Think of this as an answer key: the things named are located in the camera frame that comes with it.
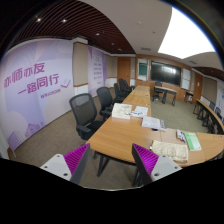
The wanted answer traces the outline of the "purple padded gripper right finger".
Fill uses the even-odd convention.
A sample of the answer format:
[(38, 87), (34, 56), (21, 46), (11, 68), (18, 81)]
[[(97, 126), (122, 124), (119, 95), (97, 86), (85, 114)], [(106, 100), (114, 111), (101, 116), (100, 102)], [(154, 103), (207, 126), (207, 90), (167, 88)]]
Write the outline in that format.
[(158, 156), (137, 144), (132, 144), (132, 155), (138, 169), (138, 178), (143, 185), (181, 170), (181, 167), (168, 156)]

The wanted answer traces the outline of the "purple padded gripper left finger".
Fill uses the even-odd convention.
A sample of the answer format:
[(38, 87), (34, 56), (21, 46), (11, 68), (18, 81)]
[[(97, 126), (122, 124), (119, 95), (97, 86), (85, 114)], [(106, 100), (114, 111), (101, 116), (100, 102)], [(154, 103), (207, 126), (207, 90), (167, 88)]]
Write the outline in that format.
[(72, 183), (79, 184), (90, 155), (90, 144), (84, 144), (66, 155), (55, 154), (41, 169)]

